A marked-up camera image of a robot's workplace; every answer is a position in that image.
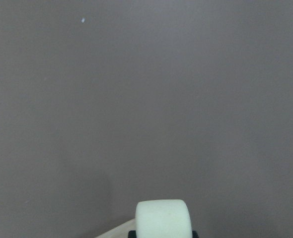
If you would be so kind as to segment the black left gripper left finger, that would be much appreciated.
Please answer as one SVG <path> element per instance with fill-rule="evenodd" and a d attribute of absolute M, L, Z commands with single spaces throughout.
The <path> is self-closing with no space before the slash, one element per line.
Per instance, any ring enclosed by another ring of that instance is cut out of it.
<path fill-rule="evenodd" d="M 137 238 L 136 231 L 135 230 L 129 231 L 128 238 Z"/>

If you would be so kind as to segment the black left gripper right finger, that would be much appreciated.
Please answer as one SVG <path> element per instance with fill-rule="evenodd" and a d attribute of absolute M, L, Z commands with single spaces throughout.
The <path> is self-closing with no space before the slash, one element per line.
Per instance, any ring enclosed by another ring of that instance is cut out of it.
<path fill-rule="evenodd" d="M 196 231 L 192 231 L 192 238 L 199 238 L 199 235 Z"/>

